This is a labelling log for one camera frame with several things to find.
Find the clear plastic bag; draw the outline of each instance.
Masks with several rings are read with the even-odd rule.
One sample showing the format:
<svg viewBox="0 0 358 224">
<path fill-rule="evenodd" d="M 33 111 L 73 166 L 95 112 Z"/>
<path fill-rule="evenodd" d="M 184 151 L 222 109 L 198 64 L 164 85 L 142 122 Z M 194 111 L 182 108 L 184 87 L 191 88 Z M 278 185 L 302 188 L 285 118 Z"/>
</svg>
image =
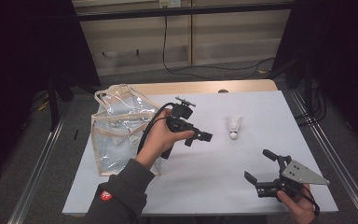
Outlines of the clear plastic bag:
<svg viewBox="0 0 358 224">
<path fill-rule="evenodd" d="M 118 174 L 135 158 L 143 130 L 160 108 L 129 85 L 94 95 L 103 111 L 91 116 L 91 141 L 100 175 Z M 160 175 L 160 159 L 150 170 Z"/>
</svg>

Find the red logo patch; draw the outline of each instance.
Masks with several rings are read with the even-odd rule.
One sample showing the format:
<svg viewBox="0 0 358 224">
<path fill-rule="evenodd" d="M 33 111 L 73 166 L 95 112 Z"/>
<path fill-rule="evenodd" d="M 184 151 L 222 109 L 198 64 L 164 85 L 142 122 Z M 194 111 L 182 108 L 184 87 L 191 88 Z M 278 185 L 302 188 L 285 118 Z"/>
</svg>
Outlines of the red logo patch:
<svg viewBox="0 0 358 224">
<path fill-rule="evenodd" d="M 101 194 L 101 199 L 103 201 L 109 201 L 111 198 L 113 198 L 113 195 L 106 192 L 105 190 L 103 191 L 103 193 Z"/>
</svg>

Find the electrical outlet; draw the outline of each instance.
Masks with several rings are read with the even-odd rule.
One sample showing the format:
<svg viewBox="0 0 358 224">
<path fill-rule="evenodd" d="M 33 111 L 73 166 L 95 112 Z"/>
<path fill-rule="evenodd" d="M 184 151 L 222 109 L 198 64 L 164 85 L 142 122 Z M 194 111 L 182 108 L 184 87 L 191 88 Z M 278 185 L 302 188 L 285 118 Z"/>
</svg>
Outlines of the electrical outlet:
<svg viewBox="0 0 358 224">
<path fill-rule="evenodd" d="M 160 8 L 170 7 L 170 0 L 159 0 L 159 7 Z"/>
<path fill-rule="evenodd" d="M 170 7 L 181 7 L 181 0 L 171 0 Z"/>
</svg>

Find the carpeted floor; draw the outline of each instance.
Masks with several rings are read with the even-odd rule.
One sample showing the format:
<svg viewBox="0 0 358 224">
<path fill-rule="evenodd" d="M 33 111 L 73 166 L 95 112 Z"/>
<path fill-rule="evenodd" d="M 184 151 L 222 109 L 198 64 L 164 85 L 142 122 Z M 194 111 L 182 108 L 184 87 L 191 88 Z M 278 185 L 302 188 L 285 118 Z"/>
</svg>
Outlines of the carpeted floor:
<svg viewBox="0 0 358 224">
<path fill-rule="evenodd" d="M 257 62 L 224 63 L 219 66 L 226 68 L 238 68 L 253 65 Z M 259 69 L 270 69 L 272 60 L 266 61 L 258 67 Z M 150 82 L 174 82 L 174 81 L 204 81 L 210 79 L 241 79 L 262 78 L 264 75 L 254 73 L 254 70 L 224 70 L 213 68 L 191 68 L 185 71 L 188 74 L 197 74 L 198 77 L 189 75 L 175 75 L 166 70 L 157 70 L 143 73 L 126 74 L 121 76 L 101 77 L 106 89 L 112 84 L 118 83 L 150 83 Z M 283 92 L 287 103 L 294 115 L 299 115 L 296 102 L 291 91 L 284 85 L 284 77 L 275 80 L 278 88 Z M 85 145 L 90 134 L 90 115 L 97 110 L 98 105 L 93 96 L 73 88 L 75 98 L 71 103 L 59 102 L 60 108 L 69 104 L 69 111 L 63 122 L 60 135 L 55 142 L 54 148 L 48 158 L 44 173 L 41 175 L 32 202 L 26 210 L 23 223 L 79 223 L 81 218 L 69 217 L 62 214 L 66 196 L 75 178 L 77 166 L 80 162 Z M 0 178 L 0 223 L 7 223 L 10 215 L 16 207 L 18 199 L 24 190 L 28 178 L 39 159 L 39 155 L 46 144 L 49 129 L 48 108 L 43 111 L 35 111 L 29 117 L 27 128 L 16 147 L 8 155 L 2 167 Z M 358 184 L 358 134 L 349 130 L 345 119 L 341 117 L 337 108 L 327 99 L 326 117 L 319 122 L 327 135 L 330 143 L 334 146 L 338 156 L 348 169 L 348 172 Z M 321 150 L 319 142 L 315 138 L 309 126 L 301 126 L 310 150 L 318 162 L 324 176 L 332 183 L 329 188 L 336 200 L 339 212 L 335 214 L 321 214 L 322 223 L 358 223 L 358 210 L 353 204 L 347 190 L 341 183 L 329 160 Z M 151 223 L 190 223 L 193 218 L 186 217 L 155 217 Z M 289 223 L 287 214 L 266 217 L 226 217 L 219 218 L 219 223 Z"/>
</svg>

